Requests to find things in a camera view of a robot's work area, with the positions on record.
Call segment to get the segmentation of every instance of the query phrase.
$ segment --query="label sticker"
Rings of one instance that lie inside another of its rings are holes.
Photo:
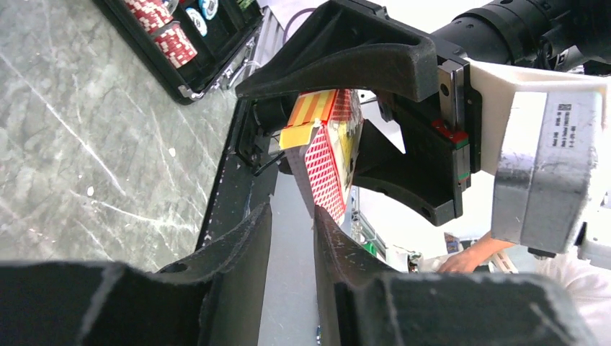
[[[191,18],[191,21],[193,22],[197,30],[200,32],[200,34],[202,34],[202,36],[206,36],[208,34],[208,26],[206,26],[206,22],[202,18],[202,15],[196,9],[193,8],[188,8],[185,11]]]
[[[212,20],[218,12],[218,0],[200,0],[200,8],[207,20]]]
[[[254,0],[238,0],[238,6],[242,11],[246,11],[253,2]]]
[[[579,110],[574,103],[558,103],[554,105],[552,136],[548,139],[551,148],[571,149],[577,141],[577,126],[579,126]]]

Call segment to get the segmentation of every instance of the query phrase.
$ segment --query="hand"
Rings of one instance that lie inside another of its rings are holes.
[[[437,272],[473,272],[481,261],[468,249],[451,256]]]

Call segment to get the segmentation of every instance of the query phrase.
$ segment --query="gray marble surface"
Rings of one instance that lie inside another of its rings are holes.
[[[170,99],[90,0],[0,3],[0,260],[192,252],[233,107]]]

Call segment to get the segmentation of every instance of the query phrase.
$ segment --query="red poker chip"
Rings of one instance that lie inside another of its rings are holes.
[[[163,33],[154,38],[154,41],[175,68],[183,67],[197,55],[197,51],[179,23],[167,27]]]

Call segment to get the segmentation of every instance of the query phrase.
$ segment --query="red component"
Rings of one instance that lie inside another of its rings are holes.
[[[445,126],[443,119],[435,120],[431,125],[436,128],[444,137],[451,140],[454,144],[459,144],[460,142],[469,140],[469,135],[466,132],[452,132],[448,130]]]

